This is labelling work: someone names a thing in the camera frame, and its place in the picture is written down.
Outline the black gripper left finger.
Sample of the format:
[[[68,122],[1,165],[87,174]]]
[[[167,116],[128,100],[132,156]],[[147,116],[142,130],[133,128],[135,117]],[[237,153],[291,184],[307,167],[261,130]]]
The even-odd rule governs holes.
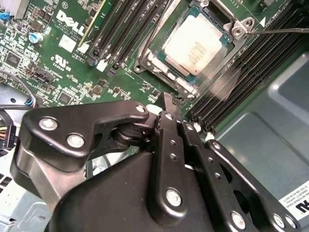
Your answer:
[[[112,101],[41,108],[27,112],[21,125],[21,157],[31,156],[39,174],[27,172],[52,220],[94,220],[109,203],[133,210],[133,194],[116,183],[133,178],[134,164],[149,169],[143,187],[154,220],[183,220],[188,211],[185,186],[187,123],[179,121],[171,96],[158,99],[154,114],[137,101]],[[138,146],[140,153],[83,182],[78,173],[88,160]]]

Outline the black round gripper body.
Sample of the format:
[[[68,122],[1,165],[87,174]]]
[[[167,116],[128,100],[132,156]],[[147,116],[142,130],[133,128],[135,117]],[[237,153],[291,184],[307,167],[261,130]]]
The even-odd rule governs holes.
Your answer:
[[[162,226],[147,209],[154,154],[139,153],[71,189],[57,204],[50,232],[211,232],[196,172],[185,168],[188,212],[175,226]]]

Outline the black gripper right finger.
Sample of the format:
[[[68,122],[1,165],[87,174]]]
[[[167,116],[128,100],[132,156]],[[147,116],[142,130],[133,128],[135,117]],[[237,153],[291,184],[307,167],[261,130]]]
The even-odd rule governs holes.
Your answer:
[[[300,223],[220,142],[178,124],[214,232],[300,232]]]

